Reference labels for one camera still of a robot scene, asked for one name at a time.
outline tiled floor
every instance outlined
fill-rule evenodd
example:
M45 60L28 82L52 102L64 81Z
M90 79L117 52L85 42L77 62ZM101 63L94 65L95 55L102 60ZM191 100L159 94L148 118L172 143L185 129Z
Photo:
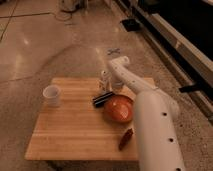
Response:
M16 0L0 5L0 16L10 15ZM58 0L20 0L14 14L54 12ZM105 61L120 55L131 60L130 69L173 96L181 107L175 127L185 165L189 171L213 170L213 129L185 94L142 34L126 32L119 23L124 15L115 5L110 9L101 0L89 1L67 22L53 15L13 18L0 43L0 170L51 170L45 162L24 160L42 89L56 76L96 77ZM0 19L0 33L8 19ZM121 54L107 55L112 48ZM71 162L65 170L139 170L137 163Z

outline cable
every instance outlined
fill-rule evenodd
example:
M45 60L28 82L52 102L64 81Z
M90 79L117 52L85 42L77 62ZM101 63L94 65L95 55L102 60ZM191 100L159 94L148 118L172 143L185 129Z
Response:
M60 18L57 17L57 15L55 13L52 13L52 12L50 14L52 14L56 20L62 21L62 22L69 21L70 19L72 19L72 13L71 12L69 12L70 16L67 19L60 19Z
M20 0L17 0L17 1L16 1L15 7L13 8L13 11L12 11L10 17L9 17L9 20L8 20L6 26L5 26L5 29L3 30L2 35L1 35L1 37L0 37L0 43L2 42L2 39L3 39L3 37L4 37L4 33L6 32L7 27L8 27L8 25L10 24L10 21L11 21L11 19L12 19L12 16L13 16L13 14L14 14L14 12L15 12L17 6L18 6L18 4L19 4L19 1L20 1Z
M20 15L13 15L13 16L0 16L0 19L3 19L3 18L18 18L18 17L32 17L32 16L38 16L38 15L53 15L54 18L58 21L68 21L72 18L72 13L71 12L65 12L65 13L69 13L70 16L66 19L60 19L57 17L57 15L53 12L44 12L44 13L34 13L34 14L20 14Z
M34 14L20 14L20 15L13 15L13 16L0 16L0 19L3 18L16 18L16 17L28 17L28 16L37 16L37 15L49 15L51 12L43 12L43 13L34 13Z

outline orange bowl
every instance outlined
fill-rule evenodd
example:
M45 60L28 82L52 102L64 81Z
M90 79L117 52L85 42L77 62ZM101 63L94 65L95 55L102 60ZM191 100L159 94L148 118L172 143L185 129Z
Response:
M130 122L133 116L133 100L124 95L114 95L104 104L104 115L113 121Z

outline table top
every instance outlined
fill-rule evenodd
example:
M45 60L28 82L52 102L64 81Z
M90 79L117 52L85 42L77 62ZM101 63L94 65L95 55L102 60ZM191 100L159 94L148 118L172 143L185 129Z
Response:
M152 78L145 78L154 84ZM61 89L61 105L44 102L25 154L27 160L137 160L135 137L118 150L121 137L132 122L119 124L103 117L103 108L94 108L98 78L54 78ZM134 99L127 87L121 94Z

